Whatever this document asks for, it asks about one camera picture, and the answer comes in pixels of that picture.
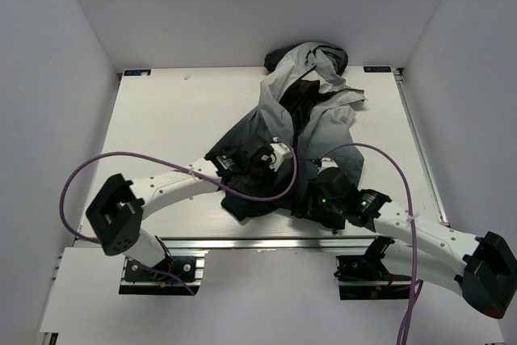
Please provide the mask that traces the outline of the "dark navy and grey jacket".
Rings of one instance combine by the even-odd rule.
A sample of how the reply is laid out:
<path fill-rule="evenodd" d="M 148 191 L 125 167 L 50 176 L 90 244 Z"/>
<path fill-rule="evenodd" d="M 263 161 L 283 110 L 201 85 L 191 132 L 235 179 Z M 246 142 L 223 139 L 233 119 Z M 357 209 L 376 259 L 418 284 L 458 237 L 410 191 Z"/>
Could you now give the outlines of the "dark navy and grey jacket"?
<path fill-rule="evenodd" d="M 365 100 L 364 91 L 350 88 L 343 77 L 347 52 L 335 44 L 305 42 L 266 55 L 268 75 L 260 82 L 258 104 L 242 117 L 210 150 L 218 154 L 244 145 L 256 137 L 286 141 L 296 151 L 298 167 L 283 166 L 276 180 L 239 180 L 229 186 L 250 196 L 273 196 L 288 187 L 293 174 L 296 183 L 276 201 L 255 202 L 226 193 L 222 207 L 239 221 L 265 216 L 279 208 L 294 217 L 317 222 L 327 229 L 343 229 L 342 216 L 322 210 L 316 187 L 311 182 L 324 154 L 354 185 L 359 184 L 363 155 L 352 146 L 350 127 L 355 118 L 354 103 Z"/>

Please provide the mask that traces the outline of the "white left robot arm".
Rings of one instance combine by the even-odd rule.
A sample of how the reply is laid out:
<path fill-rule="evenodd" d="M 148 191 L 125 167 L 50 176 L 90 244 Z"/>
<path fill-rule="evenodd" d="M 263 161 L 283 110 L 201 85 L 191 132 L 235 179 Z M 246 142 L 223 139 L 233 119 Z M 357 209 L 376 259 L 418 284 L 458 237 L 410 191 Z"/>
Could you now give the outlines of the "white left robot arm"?
<path fill-rule="evenodd" d="M 270 187 L 286 174 L 297 175 L 296 155 L 279 140 L 261 138 L 200 158 L 188 166 L 169 165 L 160 175 L 143 179 L 110 176 L 86 210 L 95 236 L 107 256 L 125 255 L 143 264 L 152 279 L 170 272 L 169 255 L 158 238 L 145 231 L 143 220 L 161 209 L 198 195 L 222 189 L 244 200 L 272 202 L 285 196 L 251 194 L 243 187 Z"/>

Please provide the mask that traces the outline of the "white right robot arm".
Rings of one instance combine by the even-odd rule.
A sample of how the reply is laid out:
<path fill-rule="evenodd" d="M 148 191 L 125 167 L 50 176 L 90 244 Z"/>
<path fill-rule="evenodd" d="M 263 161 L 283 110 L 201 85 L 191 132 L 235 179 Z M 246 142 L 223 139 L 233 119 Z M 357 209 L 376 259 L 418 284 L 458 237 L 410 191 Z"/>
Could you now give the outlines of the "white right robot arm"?
<path fill-rule="evenodd" d="M 334 275 L 341 282 L 387 284 L 395 277 L 416 276 L 460 295 L 494 319 L 504 317 L 516 294 L 516 257 L 504 238 L 410 218 L 387 195 L 357 189 L 335 166 L 309 180 L 301 211 L 331 229 L 351 224 L 377 235 L 362 255 L 339 257 Z"/>

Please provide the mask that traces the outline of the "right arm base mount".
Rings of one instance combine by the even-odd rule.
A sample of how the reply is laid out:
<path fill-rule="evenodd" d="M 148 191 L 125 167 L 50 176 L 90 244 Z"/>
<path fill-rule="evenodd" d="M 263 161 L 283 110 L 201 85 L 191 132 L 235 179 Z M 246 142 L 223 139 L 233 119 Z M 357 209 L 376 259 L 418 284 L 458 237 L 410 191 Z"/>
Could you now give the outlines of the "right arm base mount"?
<path fill-rule="evenodd" d="M 334 278 L 341 301 L 408 300 L 410 277 L 390 272 L 381 262 L 392 238 L 378 237 L 361 255 L 340 255 Z"/>

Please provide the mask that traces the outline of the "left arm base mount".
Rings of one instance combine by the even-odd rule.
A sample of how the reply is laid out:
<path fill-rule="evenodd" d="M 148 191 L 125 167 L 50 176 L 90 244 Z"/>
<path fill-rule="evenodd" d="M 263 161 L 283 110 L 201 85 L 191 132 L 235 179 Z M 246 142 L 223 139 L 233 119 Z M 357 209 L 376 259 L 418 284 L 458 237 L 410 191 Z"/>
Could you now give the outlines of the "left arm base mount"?
<path fill-rule="evenodd" d="M 193 297 L 204 275 L 206 250 L 172 250 L 170 260 L 153 270 L 128 257 L 120 279 L 120 295 Z"/>

